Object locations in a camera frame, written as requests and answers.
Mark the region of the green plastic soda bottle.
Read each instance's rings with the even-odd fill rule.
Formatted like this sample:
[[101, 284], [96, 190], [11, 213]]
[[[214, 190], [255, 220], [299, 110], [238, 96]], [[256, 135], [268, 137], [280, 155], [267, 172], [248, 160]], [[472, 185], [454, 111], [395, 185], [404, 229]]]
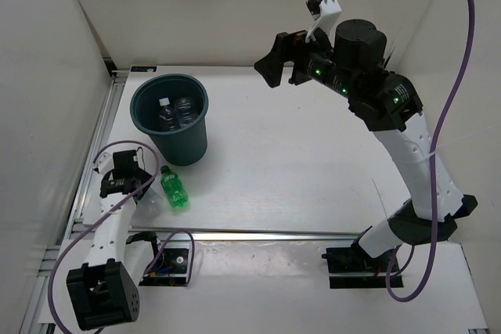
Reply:
[[160, 186], [173, 208], [185, 207], [189, 196], [180, 177], [167, 165], [160, 168]]

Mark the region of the clear unlabelled plastic bottle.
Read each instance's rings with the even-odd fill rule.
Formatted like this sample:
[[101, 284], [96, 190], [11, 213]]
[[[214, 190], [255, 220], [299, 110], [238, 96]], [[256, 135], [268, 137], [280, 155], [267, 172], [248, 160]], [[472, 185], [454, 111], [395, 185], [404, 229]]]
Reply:
[[160, 130], [167, 131], [177, 131], [180, 128], [177, 115], [174, 107], [171, 105], [170, 99], [168, 97], [161, 98], [158, 100], [160, 105], [159, 110], [159, 125]]

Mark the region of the clear bottle orange blue label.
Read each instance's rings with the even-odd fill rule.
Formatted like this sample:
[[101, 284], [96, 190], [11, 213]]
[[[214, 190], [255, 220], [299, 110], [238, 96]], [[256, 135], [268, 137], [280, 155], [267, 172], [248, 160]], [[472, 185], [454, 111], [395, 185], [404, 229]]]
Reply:
[[180, 127], [188, 127], [199, 116], [196, 103], [192, 97], [181, 97], [175, 100], [175, 113]]

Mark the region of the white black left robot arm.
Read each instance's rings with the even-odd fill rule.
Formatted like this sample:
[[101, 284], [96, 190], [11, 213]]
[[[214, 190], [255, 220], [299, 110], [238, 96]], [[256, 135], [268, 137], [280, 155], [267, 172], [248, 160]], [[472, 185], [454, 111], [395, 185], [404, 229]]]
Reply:
[[93, 167], [100, 177], [99, 219], [90, 226], [94, 236], [79, 268], [68, 271], [67, 292], [82, 331], [97, 333], [109, 326], [131, 323], [140, 312], [139, 285], [151, 272], [168, 270], [165, 242], [155, 232], [129, 233], [134, 214], [160, 182], [172, 207], [183, 207], [188, 195], [173, 166], [189, 166], [207, 151], [205, 116], [208, 94], [187, 74], [149, 79], [132, 95], [132, 123], [153, 141], [111, 142], [97, 152]]

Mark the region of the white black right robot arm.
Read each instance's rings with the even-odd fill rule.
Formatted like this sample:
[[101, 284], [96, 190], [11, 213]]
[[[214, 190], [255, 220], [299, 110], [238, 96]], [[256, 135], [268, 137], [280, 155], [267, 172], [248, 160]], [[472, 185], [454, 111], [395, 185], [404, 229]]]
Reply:
[[386, 43], [373, 23], [347, 20], [337, 26], [333, 42], [321, 30], [312, 41], [306, 31], [279, 33], [271, 51], [254, 64], [271, 88], [279, 86], [284, 64], [292, 63], [290, 84], [314, 80], [345, 97], [349, 110], [387, 150], [409, 191], [399, 210], [342, 251], [344, 271], [375, 271], [397, 246], [431, 241], [431, 137], [412, 82], [384, 68]]

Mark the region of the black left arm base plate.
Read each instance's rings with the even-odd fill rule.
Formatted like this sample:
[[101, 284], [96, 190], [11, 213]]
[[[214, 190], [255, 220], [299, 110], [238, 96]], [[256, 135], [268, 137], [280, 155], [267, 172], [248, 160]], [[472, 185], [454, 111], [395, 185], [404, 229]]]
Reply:
[[164, 248], [155, 268], [147, 273], [140, 286], [185, 287], [191, 273], [190, 242], [173, 242]]

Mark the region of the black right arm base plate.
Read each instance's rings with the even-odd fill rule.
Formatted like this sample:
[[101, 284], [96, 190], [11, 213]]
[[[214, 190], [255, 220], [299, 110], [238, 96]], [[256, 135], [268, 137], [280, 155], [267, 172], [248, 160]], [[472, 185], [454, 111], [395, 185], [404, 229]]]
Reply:
[[326, 248], [331, 289], [385, 289], [385, 275], [393, 254], [388, 250], [375, 259], [365, 260], [350, 247]]

